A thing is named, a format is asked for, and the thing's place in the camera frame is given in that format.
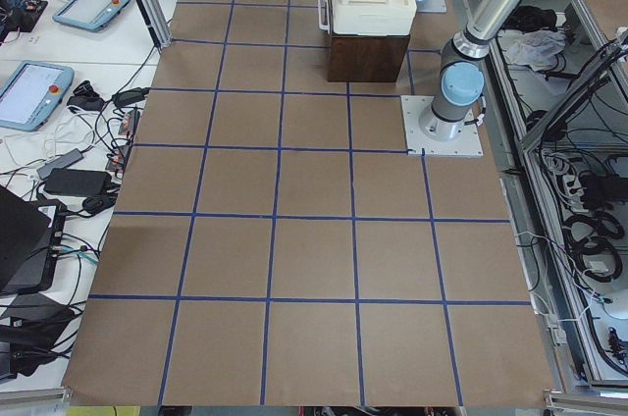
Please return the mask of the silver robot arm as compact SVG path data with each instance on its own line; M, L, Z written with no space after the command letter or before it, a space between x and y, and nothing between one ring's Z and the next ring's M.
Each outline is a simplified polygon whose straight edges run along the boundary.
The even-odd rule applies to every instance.
M424 134L445 142L458 138L484 89L479 62L487 57L492 40L520 1L480 0L464 30L445 43L439 92L419 117Z

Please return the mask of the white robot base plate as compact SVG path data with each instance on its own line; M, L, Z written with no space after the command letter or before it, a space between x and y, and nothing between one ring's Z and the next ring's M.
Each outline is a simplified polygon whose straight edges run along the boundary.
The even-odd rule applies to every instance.
M409 156L480 158L484 155L473 110L458 122L444 122L432 111L433 96L403 95L401 113Z

